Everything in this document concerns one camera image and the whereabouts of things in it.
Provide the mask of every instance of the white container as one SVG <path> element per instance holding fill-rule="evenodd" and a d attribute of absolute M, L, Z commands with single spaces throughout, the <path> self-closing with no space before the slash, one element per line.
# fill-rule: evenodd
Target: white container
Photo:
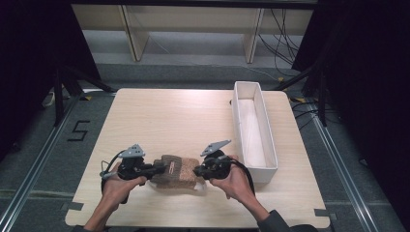
<path fill-rule="evenodd" d="M 271 182 L 278 159 L 258 82 L 235 82 L 232 113 L 240 162 L 255 183 Z"/>

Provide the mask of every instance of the black wall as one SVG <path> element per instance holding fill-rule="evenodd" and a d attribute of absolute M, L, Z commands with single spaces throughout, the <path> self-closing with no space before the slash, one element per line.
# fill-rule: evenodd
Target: black wall
<path fill-rule="evenodd" d="M 370 2 L 327 73 L 369 168 L 410 231 L 410 5 Z"/>

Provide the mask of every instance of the light wood tabletop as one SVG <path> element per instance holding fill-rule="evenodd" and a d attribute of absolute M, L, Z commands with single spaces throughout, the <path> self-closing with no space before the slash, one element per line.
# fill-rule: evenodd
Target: light wood tabletop
<path fill-rule="evenodd" d="M 326 228 L 328 217 L 289 101 L 283 92 L 263 91 L 278 170 L 269 184 L 255 184 L 256 197 L 268 210 L 277 210 L 289 225 Z M 235 154 L 236 141 L 230 101 L 232 90 L 121 89 L 105 119 L 100 136 L 69 210 L 68 225 L 83 225 L 101 198 L 102 160 L 138 143 L 152 163 L 161 155 L 196 158 L 212 142 L 232 139 L 222 148 Z M 227 200 L 207 183 L 205 191 L 136 187 L 127 204 L 110 217 L 110 226 L 256 228 L 252 215 L 236 200 Z"/>

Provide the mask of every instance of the black tape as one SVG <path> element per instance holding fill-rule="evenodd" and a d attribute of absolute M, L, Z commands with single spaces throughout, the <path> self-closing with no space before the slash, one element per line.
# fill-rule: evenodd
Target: black tape
<path fill-rule="evenodd" d="M 81 211 L 83 206 L 84 206 L 83 203 L 70 202 L 67 208 L 69 210 Z"/>
<path fill-rule="evenodd" d="M 327 210 L 314 209 L 314 215 L 317 217 L 328 217 L 329 213 Z"/>

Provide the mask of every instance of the person's right hand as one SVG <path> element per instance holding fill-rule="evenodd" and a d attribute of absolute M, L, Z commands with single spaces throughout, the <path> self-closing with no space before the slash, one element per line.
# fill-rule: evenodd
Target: person's right hand
<path fill-rule="evenodd" d="M 249 186 L 249 181 L 245 172 L 235 164 L 231 164 L 229 175 L 223 179 L 211 179 L 210 183 L 222 189 L 226 193 L 226 198 L 230 197 L 244 204 L 250 197 L 255 197 Z"/>
<path fill-rule="evenodd" d="M 242 168 L 231 164 L 229 175 L 223 179 L 209 180 L 213 186 L 219 187 L 226 193 L 226 198 L 234 198 L 242 203 L 253 215 L 256 221 L 262 221 L 269 216 L 268 211 L 260 204 L 253 194 L 247 175 Z"/>

